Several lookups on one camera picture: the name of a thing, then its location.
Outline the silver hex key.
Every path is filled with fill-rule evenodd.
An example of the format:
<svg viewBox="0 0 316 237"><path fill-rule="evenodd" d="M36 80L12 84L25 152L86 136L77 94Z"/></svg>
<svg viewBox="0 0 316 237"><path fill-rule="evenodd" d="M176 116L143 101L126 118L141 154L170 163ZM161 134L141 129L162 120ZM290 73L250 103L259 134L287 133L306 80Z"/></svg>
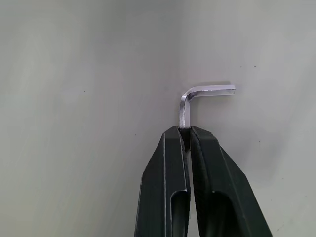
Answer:
<svg viewBox="0 0 316 237"><path fill-rule="evenodd" d="M195 97L234 95L234 85L203 85L190 88L180 100L179 131L184 141L185 151L190 150L190 104Z"/></svg>

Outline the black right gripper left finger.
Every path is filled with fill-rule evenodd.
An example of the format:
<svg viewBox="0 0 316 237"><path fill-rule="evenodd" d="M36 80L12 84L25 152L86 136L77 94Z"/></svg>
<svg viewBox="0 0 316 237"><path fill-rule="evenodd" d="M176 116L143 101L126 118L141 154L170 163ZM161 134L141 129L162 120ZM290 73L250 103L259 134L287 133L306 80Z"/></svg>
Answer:
<svg viewBox="0 0 316 237"><path fill-rule="evenodd" d="M166 130L141 178L134 237L187 237L191 201L185 145Z"/></svg>

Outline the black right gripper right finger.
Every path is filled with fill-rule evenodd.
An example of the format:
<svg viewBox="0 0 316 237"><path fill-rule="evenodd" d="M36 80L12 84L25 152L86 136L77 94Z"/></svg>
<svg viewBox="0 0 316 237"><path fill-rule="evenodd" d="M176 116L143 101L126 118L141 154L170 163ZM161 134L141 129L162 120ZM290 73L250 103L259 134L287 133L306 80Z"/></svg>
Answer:
<svg viewBox="0 0 316 237"><path fill-rule="evenodd" d="M200 237L272 237L246 175L209 131L190 132Z"/></svg>

